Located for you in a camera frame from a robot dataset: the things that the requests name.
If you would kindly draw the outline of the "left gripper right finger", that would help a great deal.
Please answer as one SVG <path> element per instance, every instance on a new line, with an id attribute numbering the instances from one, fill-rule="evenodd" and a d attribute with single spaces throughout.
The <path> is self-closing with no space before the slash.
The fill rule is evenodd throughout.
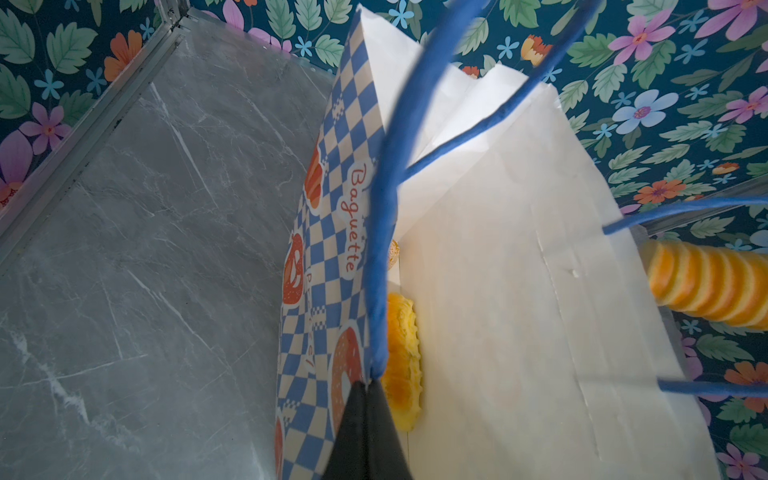
<path id="1" fill-rule="evenodd" d="M 372 380 L 366 390 L 365 441 L 366 479 L 412 479 L 384 389 L 378 380 Z"/>

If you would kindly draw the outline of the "croissant shaped fake bread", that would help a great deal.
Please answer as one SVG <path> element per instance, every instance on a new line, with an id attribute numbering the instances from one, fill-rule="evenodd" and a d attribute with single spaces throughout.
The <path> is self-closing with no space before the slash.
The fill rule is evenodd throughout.
<path id="1" fill-rule="evenodd" d="M 423 373 L 412 300 L 399 293 L 387 297 L 389 358 L 381 379 L 395 428 L 410 432 L 421 414 Z"/>

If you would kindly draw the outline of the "long striped bread loaf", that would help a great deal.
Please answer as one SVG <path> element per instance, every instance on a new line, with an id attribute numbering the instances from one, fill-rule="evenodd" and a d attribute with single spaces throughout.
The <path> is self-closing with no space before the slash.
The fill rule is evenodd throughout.
<path id="1" fill-rule="evenodd" d="M 688 242 L 649 240 L 639 248 L 656 303 L 692 317 L 767 329 L 767 255 Z"/>

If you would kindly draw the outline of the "blue checkered paper bag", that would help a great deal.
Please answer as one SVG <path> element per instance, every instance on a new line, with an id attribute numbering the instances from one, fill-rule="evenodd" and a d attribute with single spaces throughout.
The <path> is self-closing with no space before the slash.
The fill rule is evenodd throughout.
<path id="1" fill-rule="evenodd" d="M 665 320 L 626 216 L 542 70 L 451 62 L 481 22 L 458 1 L 429 41 L 358 7 L 282 275 L 274 455 L 322 479 L 351 387 L 381 383 L 387 297 L 414 303 L 421 414 L 398 432 L 412 479 L 761 479 L 767 447 L 716 447 L 704 402 L 765 399 L 706 380 Z"/>

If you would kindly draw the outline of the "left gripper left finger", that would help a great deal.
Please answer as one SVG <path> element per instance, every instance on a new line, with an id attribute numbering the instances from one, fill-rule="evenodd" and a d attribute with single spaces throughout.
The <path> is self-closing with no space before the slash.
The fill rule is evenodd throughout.
<path id="1" fill-rule="evenodd" d="M 366 478 L 366 387 L 358 381 L 350 390 L 337 438 L 323 480 Z"/>

